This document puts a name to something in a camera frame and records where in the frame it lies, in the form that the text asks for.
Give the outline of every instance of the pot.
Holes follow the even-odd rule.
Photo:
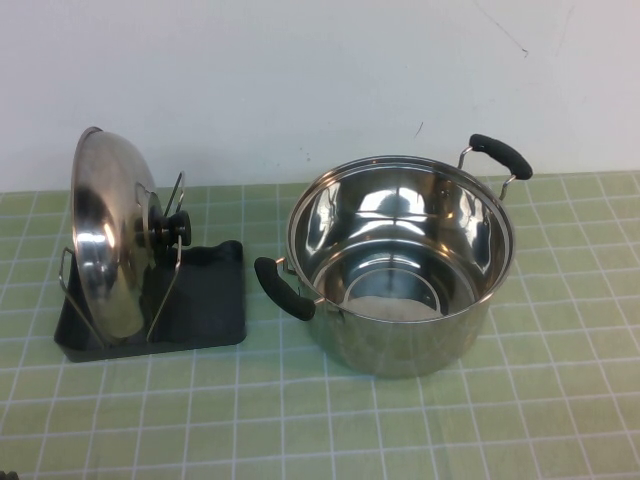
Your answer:
[[[462,170],[470,151],[511,171],[499,198]],[[516,150],[477,134],[457,168],[409,156],[344,164],[300,196],[286,258],[256,259],[258,280],[348,366],[384,377],[429,374],[458,359],[482,328],[514,256],[502,200],[513,180],[532,175]],[[278,266],[297,277],[297,292]]]

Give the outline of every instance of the pot handle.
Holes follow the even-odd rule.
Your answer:
[[[253,264],[260,286],[273,302],[289,315],[304,322],[313,318],[316,305],[313,300],[301,297],[278,275],[278,262],[272,258],[258,257]]]

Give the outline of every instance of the white grout line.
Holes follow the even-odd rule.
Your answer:
[[[487,315],[489,318],[486,318],[485,321],[490,321],[493,324],[493,329],[497,332],[498,329],[496,327],[496,322],[495,322],[495,318],[493,317],[493,312],[491,311],[491,309],[489,309],[489,312],[487,312]],[[507,376],[509,377],[509,383],[511,384],[511,390],[513,391],[513,396],[515,398],[516,401],[516,406],[518,408],[518,413],[520,414],[520,421],[522,422],[522,426],[524,427],[524,434],[527,437],[527,439],[529,440],[529,450],[531,451],[531,458],[533,458],[533,463],[536,466],[536,473],[538,475],[538,478],[542,478],[542,472],[540,471],[540,465],[538,463],[538,457],[536,455],[536,452],[533,448],[533,443],[531,442],[531,435],[529,434],[529,426],[527,425],[527,420],[524,417],[524,412],[522,410],[522,402],[520,402],[520,399],[518,397],[518,391],[516,389],[516,383],[513,380],[513,374],[511,373],[511,368],[509,365],[509,360],[507,359],[507,353],[504,350],[504,346],[502,345],[502,340],[500,338],[500,336],[498,336],[498,347],[500,348],[500,353],[502,354],[502,360],[504,361],[506,370],[507,370]]]
[[[476,433],[476,440],[478,445],[478,448],[480,449],[480,457],[482,458],[482,466],[484,467],[484,475],[485,478],[487,480],[489,480],[491,478],[491,474],[489,473],[489,464],[487,463],[487,457],[484,453],[484,447],[488,444],[490,444],[490,442],[487,441],[483,441],[482,438],[480,437],[480,429],[478,428],[478,421],[476,420],[476,413],[475,413],[475,409],[474,409],[474,404],[473,402],[471,402],[471,392],[469,391],[469,384],[467,383],[467,377],[464,375],[464,368],[462,366],[462,361],[460,359],[458,359],[457,361],[458,364],[458,368],[457,370],[460,371],[460,375],[462,376],[462,384],[464,385],[464,392],[465,395],[467,396],[467,402],[468,404],[466,405],[466,407],[470,410],[471,412],[471,421],[473,422],[473,430]]]

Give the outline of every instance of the white wall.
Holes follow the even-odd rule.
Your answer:
[[[160,185],[453,163],[474,132],[537,172],[640,168],[639,19],[639,0],[3,1],[0,190],[68,188],[91,125]]]

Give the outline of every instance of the black plastic tray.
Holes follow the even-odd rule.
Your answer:
[[[171,249],[153,276],[144,281],[143,294],[153,305],[159,305],[171,282],[176,257],[177,251]],[[231,240],[217,247],[185,249],[175,285],[149,342],[146,332],[140,332],[123,344],[101,348],[68,299],[62,306],[54,340],[72,362],[235,345],[247,335],[244,285],[241,243]],[[91,321],[75,256],[68,289]]]

